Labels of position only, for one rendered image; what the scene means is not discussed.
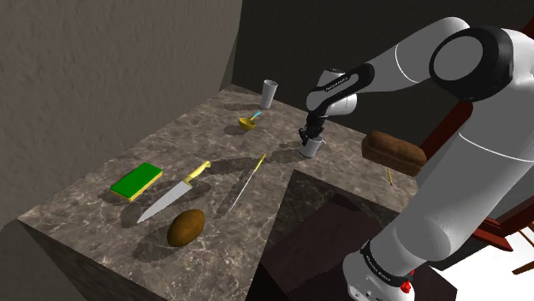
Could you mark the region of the white mug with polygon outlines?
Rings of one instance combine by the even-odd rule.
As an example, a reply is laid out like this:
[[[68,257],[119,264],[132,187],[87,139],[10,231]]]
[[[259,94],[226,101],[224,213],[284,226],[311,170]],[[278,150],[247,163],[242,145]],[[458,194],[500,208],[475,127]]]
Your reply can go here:
[[[317,152],[326,145],[323,136],[319,134],[314,139],[308,139],[305,145],[300,147],[300,154],[306,158],[313,158]]]

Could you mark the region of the tall white cup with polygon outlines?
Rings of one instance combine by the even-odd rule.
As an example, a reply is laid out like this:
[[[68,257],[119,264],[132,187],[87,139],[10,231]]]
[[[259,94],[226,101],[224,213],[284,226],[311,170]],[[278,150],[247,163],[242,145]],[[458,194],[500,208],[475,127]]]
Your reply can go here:
[[[278,84],[274,80],[264,80],[260,99],[262,109],[268,109],[271,106],[277,87]]]

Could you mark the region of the brown bread loaf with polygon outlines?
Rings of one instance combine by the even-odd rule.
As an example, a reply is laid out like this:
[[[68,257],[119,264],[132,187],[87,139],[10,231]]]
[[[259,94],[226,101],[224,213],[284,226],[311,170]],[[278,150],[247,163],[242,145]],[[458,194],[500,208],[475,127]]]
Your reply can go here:
[[[362,157],[415,177],[426,164],[422,149],[386,133],[371,131],[361,143]]]

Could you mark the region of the brown potato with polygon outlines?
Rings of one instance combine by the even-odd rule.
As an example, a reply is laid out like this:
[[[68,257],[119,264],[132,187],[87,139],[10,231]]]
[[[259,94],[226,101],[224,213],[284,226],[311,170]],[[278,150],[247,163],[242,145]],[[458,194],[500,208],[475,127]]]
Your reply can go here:
[[[167,241],[173,247],[182,247],[194,241],[204,230],[205,214],[202,210],[187,210],[171,223]]]

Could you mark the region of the green and yellow sponge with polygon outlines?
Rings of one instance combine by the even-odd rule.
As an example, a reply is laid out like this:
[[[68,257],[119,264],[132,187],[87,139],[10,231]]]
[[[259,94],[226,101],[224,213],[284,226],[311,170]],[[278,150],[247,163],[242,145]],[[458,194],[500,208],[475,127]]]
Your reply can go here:
[[[133,202],[151,184],[160,178],[162,174],[162,169],[148,162],[143,162],[113,184],[110,190],[128,202]]]

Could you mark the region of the thin yellow-handled sharpening rod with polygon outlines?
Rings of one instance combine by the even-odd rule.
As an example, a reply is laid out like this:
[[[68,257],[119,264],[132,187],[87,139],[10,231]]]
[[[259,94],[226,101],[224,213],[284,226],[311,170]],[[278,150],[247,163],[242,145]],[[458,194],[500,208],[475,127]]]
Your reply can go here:
[[[260,165],[262,164],[262,162],[264,161],[264,159],[266,158],[266,153],[263,153],[263,155],[260,157],[260,159],[258,160],[255,168],[253,169],[253,171],[251,172],[250,176],[248,177],[248,179],[246,180],[245,184],[243,185],[243,187],[241,188],[240,192],[238,193],[237,197],[235,198],[234,202],[230,205],[230,207],[228,208],[227,210],[227,213],[231,212],[231,210],[233,209],[233,207],[236,205],[236,203],[238,202],[240,196],[242,195],[242,193],[245,191],[246,187],[248,186],[250,180],[252,179],[252,177],[255,175],[255,173],[257,172],[257,170],[259,169]]]

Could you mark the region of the yellow-handled kitchen knife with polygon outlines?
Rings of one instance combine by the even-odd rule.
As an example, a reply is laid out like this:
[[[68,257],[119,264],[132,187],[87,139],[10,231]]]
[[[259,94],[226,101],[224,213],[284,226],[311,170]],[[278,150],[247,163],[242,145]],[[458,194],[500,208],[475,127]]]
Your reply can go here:
[[[206,168],[211,166],[210,161],[205,161],[199,165],[192,173],[185,177],[182,181],[177,183],[174,187],[168,190],[162,197],[160,197],[154,204],[152,204],[136,221],[137,224],[146,221],[158,212],[164,210],[171,205],[176,199],[189,192],[193,186],[190,181],[204,172]]]

